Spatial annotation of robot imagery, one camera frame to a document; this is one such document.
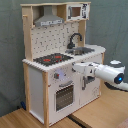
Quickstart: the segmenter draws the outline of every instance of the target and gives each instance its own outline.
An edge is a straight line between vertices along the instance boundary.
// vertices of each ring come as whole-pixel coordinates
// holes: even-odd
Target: sink
[[[88,54],[90,52],[94,52],[94,49],[91,48],[86,48],[86,47],[77,47],[73,49],[68,49],[65,51],[65,53],[72,54],[72,55],[83,55],[83,54]]]

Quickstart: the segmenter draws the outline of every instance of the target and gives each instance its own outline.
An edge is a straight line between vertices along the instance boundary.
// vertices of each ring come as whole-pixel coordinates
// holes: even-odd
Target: cabinet door
[[[67,21],[82,19],[82,4],[67,5]]]
[[[102,62],[102,54],[94,56],[92,58],[84,60],[84,62]],[[99,96],[99,87],[100,87],[100,79],[98,78],[90,78],[90,82],[85,85],[84,87],[84,81],[85,76],[81,75],[80,78],[80,106],[84,106],[88,104],[89,102],[93,101]]]

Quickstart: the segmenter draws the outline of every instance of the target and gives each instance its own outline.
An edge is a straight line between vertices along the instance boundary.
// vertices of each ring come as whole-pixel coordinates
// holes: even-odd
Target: wooden play kitchen
[[[90,78],[85,85],[72,65],[102,63],[105,49],[85,45],[90,2],[21,6],[26,107],[48,128],[101,95],[100,80]]]

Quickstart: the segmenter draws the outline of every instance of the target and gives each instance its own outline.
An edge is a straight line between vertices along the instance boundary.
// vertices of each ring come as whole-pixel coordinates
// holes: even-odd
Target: faucet
[[[80,36],[80,41],[82,41],[82,35],[80,33],[74,33],[71,38],[70,38],[70,43],[67,45],[68,49],[72,49],[73,47],[75,47],[75,44],[73,44],[72,39],[75,35],[79,35]]]

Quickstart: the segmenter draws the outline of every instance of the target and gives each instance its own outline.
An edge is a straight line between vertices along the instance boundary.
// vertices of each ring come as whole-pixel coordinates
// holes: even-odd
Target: stovetop
[[[61,53],[54,53],[40,58],[36,58],[33,61],[48,67],[50,65],[61,63],[69,59],[73,59],[73,57]]]

